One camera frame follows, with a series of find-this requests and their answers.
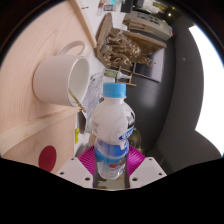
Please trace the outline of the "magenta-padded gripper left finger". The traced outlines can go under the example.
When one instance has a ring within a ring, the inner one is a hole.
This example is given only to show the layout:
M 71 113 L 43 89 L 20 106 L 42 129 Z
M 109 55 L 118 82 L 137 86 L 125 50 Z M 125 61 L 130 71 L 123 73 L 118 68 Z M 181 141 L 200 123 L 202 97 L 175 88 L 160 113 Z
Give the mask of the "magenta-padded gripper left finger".
M 96 158 L 91 146 L 78 157 L 69 158 L 56 175 L 81 187 L 92 188 L 95 172 Z

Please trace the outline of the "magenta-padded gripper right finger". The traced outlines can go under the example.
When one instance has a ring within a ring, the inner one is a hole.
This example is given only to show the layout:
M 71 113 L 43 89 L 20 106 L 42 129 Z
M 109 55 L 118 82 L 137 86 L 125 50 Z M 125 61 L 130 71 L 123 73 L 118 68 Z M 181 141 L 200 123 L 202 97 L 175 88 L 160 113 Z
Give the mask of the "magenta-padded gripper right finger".
M 129 147 L 126 161 L 125 187 L 140 188 L 166 177 L 153 157 L 145 157 L 133 146 Z

